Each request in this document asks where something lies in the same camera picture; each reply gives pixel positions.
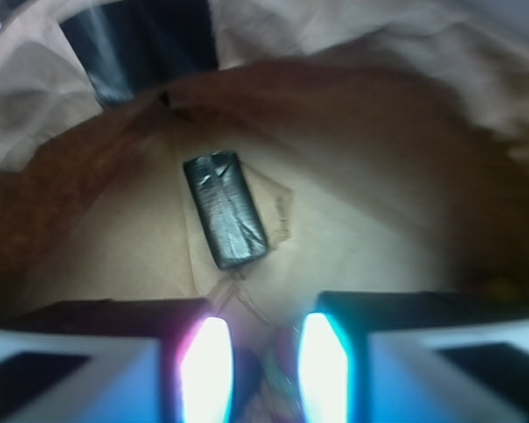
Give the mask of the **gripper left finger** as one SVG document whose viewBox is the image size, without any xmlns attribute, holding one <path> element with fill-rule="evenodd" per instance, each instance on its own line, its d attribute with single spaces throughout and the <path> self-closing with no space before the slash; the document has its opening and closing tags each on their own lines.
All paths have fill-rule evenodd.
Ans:
<svg viewBox="0 0 529 423">
<path fill-rule="evenodd" d="M 227 323 L 202 298 L 61 301 L 0 323 L 0 422 L 226 422 Z"/>
</svg>

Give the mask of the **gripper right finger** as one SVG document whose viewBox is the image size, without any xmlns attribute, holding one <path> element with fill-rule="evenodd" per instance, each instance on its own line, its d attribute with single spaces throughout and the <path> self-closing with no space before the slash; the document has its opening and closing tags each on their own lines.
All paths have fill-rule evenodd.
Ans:
<svg viewBox="0 0 529 423">
<path fill-rule="evenodd" d="M 303 320 L 297 376 L 308 422 L 529 422 L 529 308 L 322 292 Z"/>
</svg>

